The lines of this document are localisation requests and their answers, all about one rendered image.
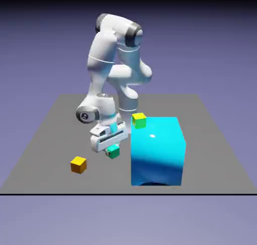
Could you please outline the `small green cube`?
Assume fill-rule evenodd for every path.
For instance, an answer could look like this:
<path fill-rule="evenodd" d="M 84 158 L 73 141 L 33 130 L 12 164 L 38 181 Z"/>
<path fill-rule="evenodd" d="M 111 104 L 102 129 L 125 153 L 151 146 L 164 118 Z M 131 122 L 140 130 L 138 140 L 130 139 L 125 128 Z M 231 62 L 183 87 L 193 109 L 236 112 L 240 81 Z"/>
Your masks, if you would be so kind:
<path fill-rule="evenodd" d="M 120 147 L 118 145 L 114 144 L 114 145 L 107 147 L 105 152 L 109 158 L 114 159 L 119 156 Z"/>

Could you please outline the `small yellow-green cube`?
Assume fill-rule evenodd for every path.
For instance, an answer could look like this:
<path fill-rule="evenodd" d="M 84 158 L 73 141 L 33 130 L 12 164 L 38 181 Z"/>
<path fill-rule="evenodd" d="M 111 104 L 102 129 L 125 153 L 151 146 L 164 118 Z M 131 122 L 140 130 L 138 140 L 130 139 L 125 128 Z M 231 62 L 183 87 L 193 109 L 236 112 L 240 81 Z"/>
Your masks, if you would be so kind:
<path fill-rule="evenodd" d="M 144 113 L 134 113 L 132 114 L 132 123 L 136 129 L 141 129 L 146 127 L 147 117 Z"/>

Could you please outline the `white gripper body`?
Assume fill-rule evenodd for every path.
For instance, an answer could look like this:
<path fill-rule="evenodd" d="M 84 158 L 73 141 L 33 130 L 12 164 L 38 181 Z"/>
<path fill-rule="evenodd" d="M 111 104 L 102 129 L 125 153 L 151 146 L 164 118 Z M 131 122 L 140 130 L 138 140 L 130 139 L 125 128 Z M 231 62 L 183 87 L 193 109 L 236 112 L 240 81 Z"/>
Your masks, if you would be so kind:
<path fill-rule="evenodd" d="M 123 126 L 119 126 L 114 133 L 111 133 L 110 126 L 95 126 L 90 130 L 90 134 L 90 146 L 94 152 L 103 151 L 128 138 L 127 129 Z"/>

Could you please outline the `large cyan box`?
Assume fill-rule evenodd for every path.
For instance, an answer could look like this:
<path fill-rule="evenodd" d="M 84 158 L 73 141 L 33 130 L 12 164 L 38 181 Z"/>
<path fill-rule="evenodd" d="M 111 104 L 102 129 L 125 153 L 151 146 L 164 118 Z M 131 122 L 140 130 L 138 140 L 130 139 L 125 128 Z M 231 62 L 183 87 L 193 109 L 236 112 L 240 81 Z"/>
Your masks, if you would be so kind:
<path fill-rule="evenodd" d="M 131 183 L 180 186 L 186 140 L 177 117 L 147 117 L 131 132 Z"/>

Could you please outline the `small orange cube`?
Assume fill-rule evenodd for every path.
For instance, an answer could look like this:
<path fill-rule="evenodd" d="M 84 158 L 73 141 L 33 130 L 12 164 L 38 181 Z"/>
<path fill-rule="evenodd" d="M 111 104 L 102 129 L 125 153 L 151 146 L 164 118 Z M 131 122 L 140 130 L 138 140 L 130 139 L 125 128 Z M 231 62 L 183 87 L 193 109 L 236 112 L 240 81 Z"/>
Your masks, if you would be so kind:
<path fill-rule="evenodd" d="M 82 174 L 87 168 L 86 159 L 80 156 L 76 156 L 73 160 L 70 161 L 71 171 Z"/>

